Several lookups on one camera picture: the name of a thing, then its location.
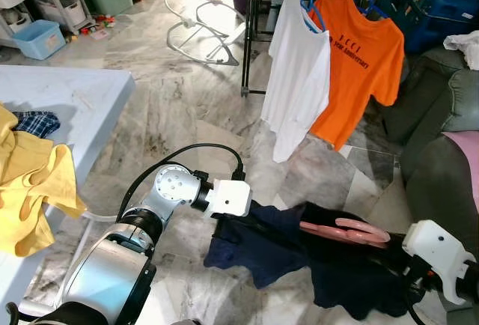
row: blue plastic basket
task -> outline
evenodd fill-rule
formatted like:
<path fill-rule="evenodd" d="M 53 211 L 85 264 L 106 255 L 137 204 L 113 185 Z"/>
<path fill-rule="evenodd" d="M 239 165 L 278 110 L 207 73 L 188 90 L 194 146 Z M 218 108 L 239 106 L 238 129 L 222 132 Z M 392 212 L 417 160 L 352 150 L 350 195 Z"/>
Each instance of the blue plastic basket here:
<path fill-rule="evenodd" d="M 12 36 L 25 57 L 43 60 L 65 45 L 60 25 L 37 20 Z"/>

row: white cloth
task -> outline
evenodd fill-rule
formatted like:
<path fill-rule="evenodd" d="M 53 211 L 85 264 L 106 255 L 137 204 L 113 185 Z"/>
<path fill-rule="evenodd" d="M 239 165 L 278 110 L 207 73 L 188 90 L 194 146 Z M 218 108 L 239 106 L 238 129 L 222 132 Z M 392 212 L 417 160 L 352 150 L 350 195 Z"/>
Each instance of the white cloth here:
<path fill-rule="evenodd" d="M 269 55 L 272 67 L 261 112 L 276 133 L 273 160 L 288 160 L 316 118 L 328 106 L 329 32 L 310 31 L 299 0 L 284 0 Z"/>
<path fill-rule="evenodd" d="M 463 52 L 469 68 L 479 70 L 479 31 L 473 31 L 469 34 L 448 35 L 443 44 L 446 49 L 458 49 Z"/>

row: white t-shirt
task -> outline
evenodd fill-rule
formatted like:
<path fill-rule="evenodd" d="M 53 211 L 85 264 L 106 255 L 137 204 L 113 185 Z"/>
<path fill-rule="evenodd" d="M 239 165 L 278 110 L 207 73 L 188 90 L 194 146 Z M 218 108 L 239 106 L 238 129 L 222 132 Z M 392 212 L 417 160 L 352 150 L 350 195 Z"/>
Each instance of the white t-shirt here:
<path fill-rule="evenodd" d="M 305 19 L 299 0 L 284 0 L 269 46 L 272 67 L 261 119 L 276 133 L 277 163 L 288 160 L 328 106 L 329 32 L 313 33 Z"/>

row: orange t-shirt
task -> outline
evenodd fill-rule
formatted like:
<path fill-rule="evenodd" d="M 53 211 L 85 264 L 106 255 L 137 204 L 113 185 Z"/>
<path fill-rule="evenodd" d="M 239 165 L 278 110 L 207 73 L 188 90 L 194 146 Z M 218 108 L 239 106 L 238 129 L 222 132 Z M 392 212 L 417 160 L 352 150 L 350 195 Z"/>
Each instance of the orange t-shirt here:
<path fill-rule="evenodd" d="M 361 120 L 371 94 L 385 106 L 396 100 L 404 39 L 392 20 L 366 19 L 353 0 L 314 4 L 330 34 L 331 81 L 329 105 L 310 132 L 339 150 Z M 320 26 L 314 10 L 309 16 Z"/>

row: marble floor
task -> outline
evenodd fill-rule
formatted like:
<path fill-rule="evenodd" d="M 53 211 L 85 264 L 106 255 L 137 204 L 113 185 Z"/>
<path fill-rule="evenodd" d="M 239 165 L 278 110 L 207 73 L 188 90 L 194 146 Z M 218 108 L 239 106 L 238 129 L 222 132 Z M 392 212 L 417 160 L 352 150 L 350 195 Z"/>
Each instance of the marble floor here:
<path fill-rule="evenodd" d="M 191 7 L 186 0 L 174 3 L 182 10 Z M 24 58 L 16 49 L 0 49 L 3 64 L 104 67 L 132 73 L 136 90 L 81 189 L 92 212 L 116 214 L 133 179 L 170 152 L 191 143 L 219 142 L 240 152 L 254 199 L 263 205 L 286 209 L 309 200 L 356 213 L 389 231 L 409 227 L 411 216 L 398 168 L 400 149 L 385 140 L 373 104 L 339 152 L 307 136 L 287 162 L 277 164 L 272 161 L 275 136 L 260 120 L 263 96 L 240 96 L 241 67 L 204 66 L 170 50 L 166 31 L 178 18 L 163 0 L 145 0 L 117 18 L 107 38 L 80 37 L 45 61 Z M 250 86 L 265 88 L 271 64 L 267 44 L 254 47 Z M 241 60 L 242 44 L 231 48 Z M 229 177 L 234 168 L 228 153 L 214 149 L 190 151 L 177 161 L 208 171 L 211 177 Z M 148 188 L 146 181 L 136 198 Z M 64 221 L 26 299 L 52 305 L 84 227 L 84 220 Z M 213 220 L 194 210 L 174 213 L 154 257 L 158 271 L 137 324 L 168 325 L 185 318 L 205 325 L 414 324 L 409 315 L 391 318 L 379 312 L 371 312 L 360 323 L 340 306 L 315 306 L 306 268 L 261 291 L 244 268 L 206 269 L 202 259 L 214 227 Z M 89 242 L 104 230 L 105 225 L 95 225 Z M 426 296 L 418 309 L 427 324 L 445 324 L 435 294 Z"/>

